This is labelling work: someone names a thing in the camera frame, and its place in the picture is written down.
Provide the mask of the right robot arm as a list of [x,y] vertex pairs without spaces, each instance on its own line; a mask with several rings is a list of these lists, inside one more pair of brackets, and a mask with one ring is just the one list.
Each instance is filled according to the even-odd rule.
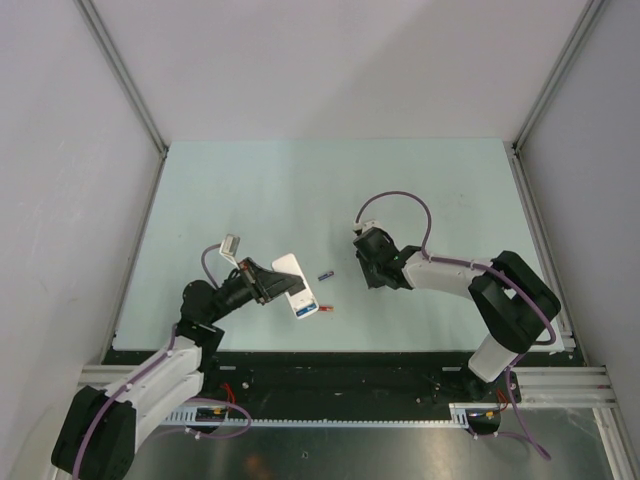
[[465,400],[484,401],[507,367],[539,343],[560,313],[556,294],[515,252],[488,261],[427,254],[419,246],[398,249],[376,221],[354,225],[356,258],[370,289],[435,290],[474,303],[488,334],[467,365],[444,380],[444,388]]

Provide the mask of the white remote control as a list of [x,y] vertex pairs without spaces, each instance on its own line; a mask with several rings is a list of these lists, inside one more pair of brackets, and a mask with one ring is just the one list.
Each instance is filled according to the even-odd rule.
[[294,279],[294,285],[287,290],[285,297],[297,319],[305,319],[319,310],[319,303],[293,253],[274,260],[271,266],[275,272]]

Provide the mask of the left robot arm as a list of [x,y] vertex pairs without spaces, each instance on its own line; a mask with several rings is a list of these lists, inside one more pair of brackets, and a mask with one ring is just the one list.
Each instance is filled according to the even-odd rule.
[[285,295],[312,298],[296,256],[265,269],[240,261],[218,287],[194,280],[183,290],[180,319],[168,342],[127,376],[74,395],[51,453],[52,464],[75,479],[122,479],[149,435],[177,407],[207,400],[221,387],[214,370],[224,336],[215,322],[254,301]]

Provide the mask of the purple blue battery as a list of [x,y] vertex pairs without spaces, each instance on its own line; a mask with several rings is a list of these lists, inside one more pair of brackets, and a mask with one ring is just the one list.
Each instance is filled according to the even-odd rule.
[[326,271],[326,272],[324,272],[324,273],[322,273],[321,275],[318,276],[318,280],[319,281],[324,281],[324,280],[326,280],[328,278],[331,278],[334,275],[335,275],[335,272],[333,270]]

